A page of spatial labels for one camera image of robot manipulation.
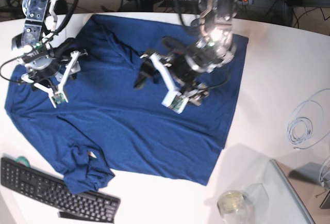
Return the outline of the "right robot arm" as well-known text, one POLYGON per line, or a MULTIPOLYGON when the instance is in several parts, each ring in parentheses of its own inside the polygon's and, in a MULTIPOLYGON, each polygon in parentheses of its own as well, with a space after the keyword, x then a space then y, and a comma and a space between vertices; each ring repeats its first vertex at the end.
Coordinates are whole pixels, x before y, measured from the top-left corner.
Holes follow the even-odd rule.
POLYGON ((67 38, 60 46, 52 47, 50 42, 59 35, 69 23, 79 0, 74 0, 62 22, 58 21, 56 6, 60 0, 23 0, 22 11, 25 15, 21 34, 12 39, 14 58, 26 68, 27 79, 6 79, 18 85, 32 85, 56 77, 63 81, 64 73, 68 78, 76 79, 80 66, 66 54, 67 48, 74 42, 67 38))

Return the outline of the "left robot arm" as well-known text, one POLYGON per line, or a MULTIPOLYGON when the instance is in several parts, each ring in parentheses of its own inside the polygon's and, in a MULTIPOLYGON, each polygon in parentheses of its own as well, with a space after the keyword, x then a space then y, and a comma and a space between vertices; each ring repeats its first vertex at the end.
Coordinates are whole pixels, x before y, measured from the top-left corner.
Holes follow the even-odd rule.
POLYGON ((174 37, 163 37, 161 43, 169 54, 143 54, 143 63, 134 88, 142 88, 147 78, 160 73, 152 62, 152 56, 157 56, 158 62, 169 70, 170 79, 175 80, 184 90, 206 91, 208 88, 198 83, 197 77, 229 63, 235 55, 233 18, 236 15, 237 0, 198 0, 200 15, 190 25, 184 22, 179 0, 173 1, 182 29, 190 36, 197 36, 197 40, 191 45, 185 45, 174 37))

